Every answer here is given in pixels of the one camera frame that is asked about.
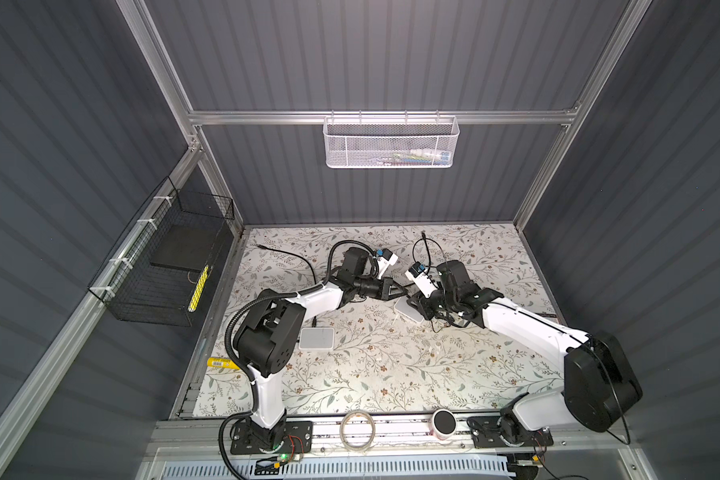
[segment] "white mesh basket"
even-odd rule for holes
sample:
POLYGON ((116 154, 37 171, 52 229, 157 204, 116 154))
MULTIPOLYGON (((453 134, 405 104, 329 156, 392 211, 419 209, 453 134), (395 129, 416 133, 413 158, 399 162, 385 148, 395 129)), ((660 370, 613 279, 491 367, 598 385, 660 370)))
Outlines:
POLYGON ((459 130, 455 117, 355 123, 326 117, 322 132, 330 168, 448 168, 459 130))

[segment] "vent grille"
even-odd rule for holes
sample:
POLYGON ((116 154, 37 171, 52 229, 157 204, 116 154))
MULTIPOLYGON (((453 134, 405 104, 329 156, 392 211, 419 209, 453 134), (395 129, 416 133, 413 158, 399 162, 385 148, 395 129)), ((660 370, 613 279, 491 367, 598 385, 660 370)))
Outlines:
MULTIPOLYGON (((356 458, 305 458, 280 468, 278 474, 253 475, 255 460, 232 464, 248 478, 363 478, 403 475, 497 475, 514 477, 501 456, 462 454, 429 456, 384 456, 356 458)), ((221 461, 167 462, 163 478, 170 480, 229 480, 232 476, 221 461)))

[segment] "wire basket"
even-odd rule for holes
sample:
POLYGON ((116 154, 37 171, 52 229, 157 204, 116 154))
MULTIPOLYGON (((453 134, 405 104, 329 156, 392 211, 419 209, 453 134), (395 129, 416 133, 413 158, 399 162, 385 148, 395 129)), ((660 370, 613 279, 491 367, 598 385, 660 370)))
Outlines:
POLYGON ((89 291, 118 320, 174 326, 192 326, 195 320, 203 321, 232 248, 233 218, 234 207, 229 197, 173 190, 151 219, 138 220, 143 225, 132 247, 122 257, 110 258, 102 264, 100 272, 106 264, 116 263, 109 282, 105 286, 91 284, 89 291), (212 238, 201 272, 152 261, 175 226, 212 238))
POLYGON ((326 117, 322 132, 330 168, 448 168, 459 129, 455 117, 428 122, 358 118, 357 123, 326 117))

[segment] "yellow label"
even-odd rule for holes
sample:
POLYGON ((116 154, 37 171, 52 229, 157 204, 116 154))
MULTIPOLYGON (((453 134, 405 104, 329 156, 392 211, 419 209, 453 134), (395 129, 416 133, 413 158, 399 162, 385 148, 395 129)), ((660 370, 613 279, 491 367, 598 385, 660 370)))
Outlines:
POLYGON ((192 301, 190 302, 190 312, 197 310, 197 304, 200 302, 200 295, 202 294, 202 288, 206 285, 208 280, 208 265, 202 269, 200 278, 197 279, 197 285, 195 286, 195 293, 192 295, 192 301))
POLYGON ((220 359, 216 357, 211 357, 208 359, 208 366, 216 366, 221 367, 223 369, 232 369, 232 370, 240 370, 240 368, 235 365, 235 363, 230 359, 220 359))

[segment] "table surface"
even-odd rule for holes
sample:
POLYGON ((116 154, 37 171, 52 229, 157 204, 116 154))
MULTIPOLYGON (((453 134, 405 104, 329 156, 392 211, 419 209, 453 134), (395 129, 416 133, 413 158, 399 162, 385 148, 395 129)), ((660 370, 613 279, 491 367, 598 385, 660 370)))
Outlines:
MULTIPOLYGON (((400 257, 388 274, 406 284, 404 272, 413 263, 412 246, 422 230, 440 243, 449 260, 463 262, 480 286, 498 290, 533 312, 554 313, 511 224, 259 228, 251 230, 212 355, 226 357, 227 322, 261 290, 289 292, 313 284, 302 260, 261 250, 257 244, 309 258, 318 278, 325 274, 328 251, 339 240, 387 247, 400 257)), ((334 264, 341 262, 344 248, 337 250, 334 264)), ((430 244, 430 251, 433 264, 440 264, 440 249, 430 244)), ((416 260, 426 259, 421 242, 416 260)), ((457 329, 435 322, 433 332, 429 322, 397 318, 394 302, 368 299, 318 317, 318 326, 336 330, 336 348, 294 352, 283 376, 289 414, 500 408, 523 392, 562 385, 560 372, 517 341, 475 325, 457 329)), ((193 414, 226 416, 250 409, 250 401, 244 375, 208 368, 193 414)))

